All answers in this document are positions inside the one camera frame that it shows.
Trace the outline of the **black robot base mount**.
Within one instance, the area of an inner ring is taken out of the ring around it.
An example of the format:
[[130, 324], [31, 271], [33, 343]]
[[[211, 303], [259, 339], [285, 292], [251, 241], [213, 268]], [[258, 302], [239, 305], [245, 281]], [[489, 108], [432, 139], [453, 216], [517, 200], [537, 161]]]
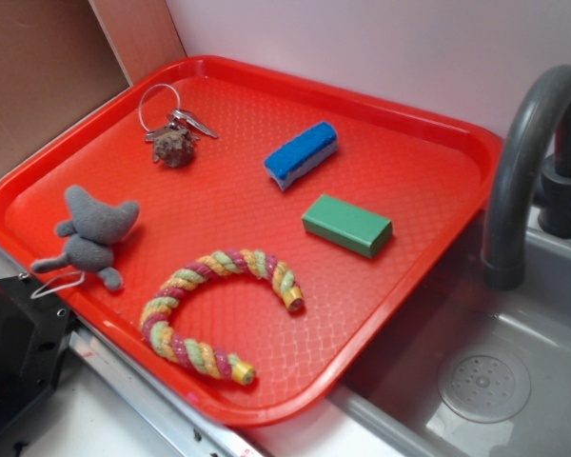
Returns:
[[36, 278], [0, 279], [0, 439], [56, 390], [73, 315]]

